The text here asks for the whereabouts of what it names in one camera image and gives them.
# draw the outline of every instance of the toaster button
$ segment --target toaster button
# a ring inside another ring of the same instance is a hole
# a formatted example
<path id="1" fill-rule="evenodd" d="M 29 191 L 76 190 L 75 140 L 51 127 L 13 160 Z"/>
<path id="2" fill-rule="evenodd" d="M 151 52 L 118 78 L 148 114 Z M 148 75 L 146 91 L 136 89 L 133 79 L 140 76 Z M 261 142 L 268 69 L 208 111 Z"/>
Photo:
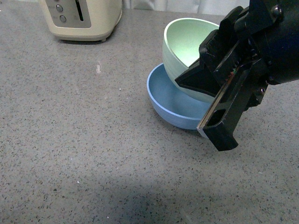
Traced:
<path id="1" fill-rule="evenodd" d="M 64 10 L 64 8 L 62 8 L 61 5 L 56 5 L 56 10 L 61 13 Z"/>
<path id="2" fill-rule="evenodd" d="M 64 15 L 61 15 L 59 19 L 61 22 L 66 22 L 66 17 Z"/>

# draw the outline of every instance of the screw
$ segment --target screw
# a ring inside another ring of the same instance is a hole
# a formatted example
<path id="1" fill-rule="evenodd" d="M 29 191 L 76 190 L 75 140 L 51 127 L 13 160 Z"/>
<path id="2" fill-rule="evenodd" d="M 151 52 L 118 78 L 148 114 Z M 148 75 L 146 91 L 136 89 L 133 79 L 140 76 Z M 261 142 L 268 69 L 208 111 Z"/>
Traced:
<path id="1" fill-rule="evenodd" d="M 266 93 L 265 88 L 261 88 L 261 89 L 260 89 L 260 94 L 263 96 L 263 95 L 265 95 L 265 93 Z"/>
<path id="2" fill-rule="evenodd" d="M 276 5 L 276 6 L 272 7 L 272 13 L 273 13 L 273 16 L 278 17 L 279 15 L 281 15 L 282 11 L 278 7 L 278 5 Z"/>

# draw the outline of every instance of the green bowl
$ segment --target green bowl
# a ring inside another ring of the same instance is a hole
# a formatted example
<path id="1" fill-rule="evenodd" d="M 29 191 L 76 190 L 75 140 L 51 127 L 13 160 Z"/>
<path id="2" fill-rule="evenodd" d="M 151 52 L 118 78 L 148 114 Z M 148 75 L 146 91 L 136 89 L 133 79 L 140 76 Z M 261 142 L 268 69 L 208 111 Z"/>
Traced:
<path id="1" fill-rule="evenodd" d="M 185 94 L 207 103 L 213 102 L 214 98 L 181 88 L 175 79 L 199 58 L 199 45 L 218 28 L 217 24 L 205 20 L 182 18 L 170 22 L 164 31 L 163 63 L 168 77 Z"/>

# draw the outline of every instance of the gray speckled countertop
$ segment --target gray speckled countertop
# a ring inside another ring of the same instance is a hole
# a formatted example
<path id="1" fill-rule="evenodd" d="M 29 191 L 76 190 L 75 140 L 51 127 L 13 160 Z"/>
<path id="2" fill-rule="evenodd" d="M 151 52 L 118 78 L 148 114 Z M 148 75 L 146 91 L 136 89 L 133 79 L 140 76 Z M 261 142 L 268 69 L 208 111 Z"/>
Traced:
<path id="1" fill-rule="evenodd" d="M 168 22 L 125 10 L 104 43 L 57 41 L 37 3 L 0 4 L 0 223 L 298 223 L 299 90 L 270 86 L 218 152 L 146 89 Z"/>

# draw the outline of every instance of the robotic arm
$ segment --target robotic arm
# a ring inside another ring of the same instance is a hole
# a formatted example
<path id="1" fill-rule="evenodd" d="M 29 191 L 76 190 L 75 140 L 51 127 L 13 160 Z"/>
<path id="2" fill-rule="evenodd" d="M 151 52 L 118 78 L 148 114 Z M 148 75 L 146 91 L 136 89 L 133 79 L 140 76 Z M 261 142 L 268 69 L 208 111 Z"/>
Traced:
<path id="1" fill-rule="evenodd" d="M 219 151 L 231 150 L 242 113 L 261 104 L 267 86 L 299 79 L 299 1 L 250 0 L 233 9 L 199 55 L 176 82 L 215 97 L 197 130 Z"/>

